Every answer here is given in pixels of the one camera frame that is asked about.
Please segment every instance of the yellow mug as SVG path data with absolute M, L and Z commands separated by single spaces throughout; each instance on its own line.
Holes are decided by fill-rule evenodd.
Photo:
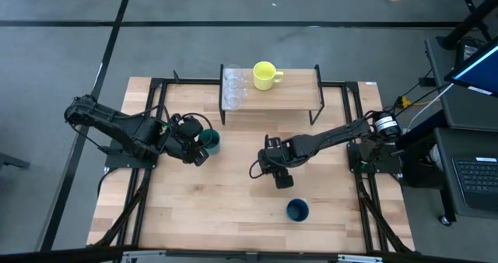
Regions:
M 277 72 L 275 66 L 268 61 L 260 61 L 257 63 L 253 70 L 254 86 L 260 90 L 267 90 L 273 87 L 274 82 L 281 82 L 283 80 L 283 72 Z

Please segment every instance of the stacked glass cups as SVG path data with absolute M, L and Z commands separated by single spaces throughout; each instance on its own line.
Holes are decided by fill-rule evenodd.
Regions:
M 227 65 L 223 70 L 223 99 L 226 110 L 238 110 L 247 94 L 245 75 L 238 65 Z

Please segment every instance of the dark green cup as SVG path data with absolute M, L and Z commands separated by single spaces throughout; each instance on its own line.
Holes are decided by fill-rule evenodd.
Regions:
M 199 135 L 199 142 L 204 146 L 205 151 L 207 151 L 209 155 L 215 155 L 219 152 L 219 133 L 217 131 L 211 129 L 202 131 Z

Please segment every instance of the cart wheel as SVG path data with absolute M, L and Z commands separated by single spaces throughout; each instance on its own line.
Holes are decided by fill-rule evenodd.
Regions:
M 437 220 L 439 220 L 439 222 L 445 225 L 446 227 L 451 226 L 451 222 L 449 222 L 448 219 L 446 219 L 446 216 L 440 216 L 437 218 Z

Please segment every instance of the concrete floor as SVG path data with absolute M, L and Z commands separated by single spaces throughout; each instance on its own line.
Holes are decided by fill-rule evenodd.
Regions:
M 0 20 L 114 21 L 121 0 L 0 0 Z M 459 21 L 463 0 L 130 0 L 125 21 L 324 20 Z M 496 14 L 487 20 L 496 34 Z M 89 93 L 110 27 L 0 27 L 0 152 L 29 160 L 29 170 L 0 171 L 0 253 L 34 251 L 61 180 L 74 134 L 62 113 Z M 215 78 L 220 63 L 279 68 L 320 64 L 327 80 L 376 81 L 385 106 L 424 76 L 423 41 L 448 29 L 299 27 L 121 28 L 100 102 L 119 109 L 130 76 Z M 416 89 L 415 99 L 426 92 Z M 407 123 L 416 110 L 405 112 Z M 98 142 L 109 139 L 95 131 Z M 104 155 L 86 144 L 54 248 L 83 247 Z M 437 191 L 404 188 L 416 249 L 424 254 L 495 261 L 498 222 L 458 217 L 441 226 Z M 175 258 L 172 261 L 202 261 Z

